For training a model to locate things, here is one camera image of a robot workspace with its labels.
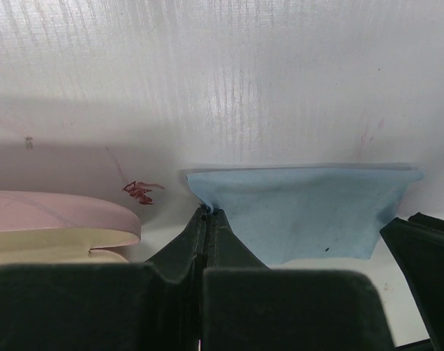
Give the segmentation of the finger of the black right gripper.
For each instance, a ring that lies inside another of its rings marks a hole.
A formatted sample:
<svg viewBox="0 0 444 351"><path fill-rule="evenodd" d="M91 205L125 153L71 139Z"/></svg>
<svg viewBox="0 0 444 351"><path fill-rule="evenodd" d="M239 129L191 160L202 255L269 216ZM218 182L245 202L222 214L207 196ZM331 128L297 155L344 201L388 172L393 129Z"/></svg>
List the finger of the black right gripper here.
<svg viewBox="0 0 444 351"><path fill-rule="evenodd" d="M380 234L405 276L434 350L444 350L444 220L417 213Z"/></svg>

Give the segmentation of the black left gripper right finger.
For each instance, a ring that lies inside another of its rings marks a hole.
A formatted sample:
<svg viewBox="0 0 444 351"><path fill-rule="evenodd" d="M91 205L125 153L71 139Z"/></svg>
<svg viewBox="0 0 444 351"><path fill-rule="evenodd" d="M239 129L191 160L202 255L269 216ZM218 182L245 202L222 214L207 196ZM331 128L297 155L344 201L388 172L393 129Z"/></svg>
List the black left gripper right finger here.
<svg viewBox="0 0 444 351"><path fill-rule="evenodd" d="M372 282L355 271L270 269L209 214L203 350L392 350Z"/></svg>

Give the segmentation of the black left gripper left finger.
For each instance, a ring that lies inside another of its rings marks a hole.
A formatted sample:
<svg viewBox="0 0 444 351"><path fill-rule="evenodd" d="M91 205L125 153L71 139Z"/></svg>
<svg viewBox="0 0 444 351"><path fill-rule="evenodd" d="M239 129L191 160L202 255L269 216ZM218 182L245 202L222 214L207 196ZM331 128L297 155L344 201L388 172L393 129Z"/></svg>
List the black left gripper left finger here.
<svg viewBox="0 0 444 351"><path fill-rule="evenodd" d="M206 228L143 263L0 266L0 350L196 350Z"/></svg>

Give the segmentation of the pink glasses case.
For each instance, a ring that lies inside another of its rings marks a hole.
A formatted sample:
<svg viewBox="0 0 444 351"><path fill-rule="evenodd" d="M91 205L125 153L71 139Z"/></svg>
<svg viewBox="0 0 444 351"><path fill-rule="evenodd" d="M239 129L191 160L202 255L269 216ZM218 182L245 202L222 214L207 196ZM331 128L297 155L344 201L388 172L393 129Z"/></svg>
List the pink glasses case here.
<svg viewBox="0 0 444 351"><path fill-rule="evenodd" d="M114 249L140 237L140 219L115 203L0 190L0 265L123 263Z"/></svg>

